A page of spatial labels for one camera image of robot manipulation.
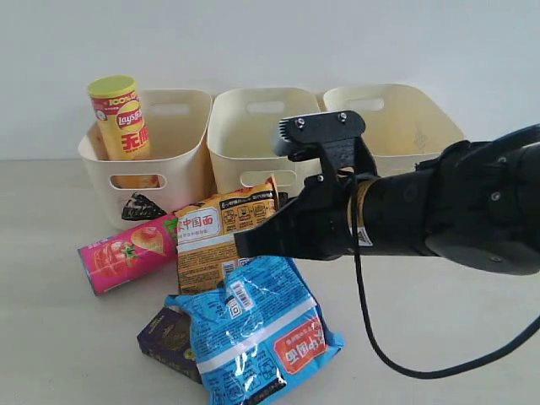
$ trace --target storage basket handle hole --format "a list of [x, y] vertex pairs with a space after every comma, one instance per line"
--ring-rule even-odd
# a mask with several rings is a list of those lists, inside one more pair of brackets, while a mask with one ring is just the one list
[[167, 186], [162, 175], [112, 175], [109, 183], [115, 190], [161, 190]]
[[350, 100], [347, 107], [354, 111], [380, 111], [385, 108], [385, 101], [382, 97], [355, 99]]
[[263, 184], [272, 175], [278, 187], [292, 186], [297, 177], [292, 170], [245, 171], [240, 175], [240, 183], [244, 187], [254, 187]]
[[285, 112], [285, 103], [282, 101], [252, 101], [247, 103], [246, 110], [250, 114], [278, 114]]
[[185, 103], [154, 104], [151, 107], [152, 114], [156, 116], [187, 116], [192, 109]]

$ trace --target table surface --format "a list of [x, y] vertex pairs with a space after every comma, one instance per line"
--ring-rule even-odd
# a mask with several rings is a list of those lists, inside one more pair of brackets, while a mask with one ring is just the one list
[[[116, 231], [79, 161], [0, 162], [0, 404], [204, 404], [205, 390], [144, 356], [136, 336], [176, 291], [175, 266], [96, 298], [77, 248]], [[465, 375], [417, 381], [371, 350], [353, 262], [298, 261], [346, 347], [276, 403], [533, 403], [540, 336]], [[366, 257], [375, 334], [408, 367], [432, 370], [486, 354], [540, 308], [540, 276], [479, 272], [443, 259]]]

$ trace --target white wall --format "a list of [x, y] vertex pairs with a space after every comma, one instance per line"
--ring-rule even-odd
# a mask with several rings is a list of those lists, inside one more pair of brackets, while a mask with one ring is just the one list
[[0, 159], [76, 157], [86, 84], [419, 86], [471, 139], [540, 122], [540, 2], [19, 0], [0, 11]]

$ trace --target black cable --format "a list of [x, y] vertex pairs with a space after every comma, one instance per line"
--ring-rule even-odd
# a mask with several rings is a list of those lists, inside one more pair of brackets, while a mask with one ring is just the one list
[[370, 340], [371, 347], [375, 350], [377, 356], [379, 356], [379, 358], [388, 367], [397, 371], [398, 373], [401, 373], [408, 377], [417, 378], [420, 380], [435, 380], [438, 378], [446, 378], [452, 375], [457, 375], [457, 374], [461, 374], [470, 370], [477, 369], [478, 367], [482, 367], [482, 366], [488, 365], [489, 363], [493, 363], [496, 360], [502, 359], [506, 355], [512, 353], [514, 350], [519, 348], [523, 343], [525, 343], [529, 338], [531, 338], [536, 332], [538, 332], [538, 329], [540, 329], [540, 316], [535, 321], [533, 321], [523, 332], [521, 332], [517, 337], [515, 337], [512, 341], [510, 341], [508, 344], [506, 344], [502, 348], [495, 350], [494, 352], [490, 354], [486, 354], [482, 357], [479, 357], [475, 360], [471, 360], [466, 363], [449, 367], [443, 370], [436, 370], [436, 371], [411, 370], [411, 369], [402, 367], [401, 365], [389, 359], [388, 356], [386, 356], [386, 354], [382, 351], [381, 347], [379, 346], [379, 343], [376, 341], [375, 335], [373, 333], [373, 329], [371, 327], [370, 313], [368, 312], [368, 304], [365, 298], [364, 278], [362, 276], [362, 262], [361, 262], [361, 257], [360, 257], [361, 252], [360, 252], [360, 246], [358, 242], [359, 240], [359, 235], [358, 235], [359, 178], [351, 173], [349, 173], [349, 176], [351, 180], [353, 180], [353, 195], [351, 197], [350, 215], [351, 215], [353, 238], [354, 238], [354, 265], [356, 268], [356, 280], [358, 283], [358, 291], [359, 291], [359, 297], [360, 297], [360, 306], [362, 309], [362, 317], [364, 318], [365, 331], [368, 335], [368, 339]]

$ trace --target storage basket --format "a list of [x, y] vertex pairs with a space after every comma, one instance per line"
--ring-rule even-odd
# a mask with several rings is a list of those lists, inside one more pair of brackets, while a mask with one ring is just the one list
[[279, 120], [319, 112], [303, 89], [235, 89], [216, 97], [208, 124], [208, 149], [218, 192], [255, 186], [274, 175], [281, 192], [297, 196], [304, 179], [320, 173], [317, 159], [294, 163], [272, 150]]
[[363, 139], [375, 158], [379, 176], [414, 170], [437, 157], [463, 133], [422, 91], [404, 84], [341, 87], [323, 95], [328, 111], [352, 110], [365, 120]]
[[[188, 89], [145, 90], [140, 92], [140, 100], [153, 160], [106, 160], [97, 124], [78, 146], [106, 217], [121, 230], [144, 222], [122, 219], [122, 210], [134, 192], [170, 212], [196, 203], [213, 191], [212, 166], [205, 142], [212, 96]], [[118, 175], [158, 175], [159, 188], [120, 189], [111, 182]]]

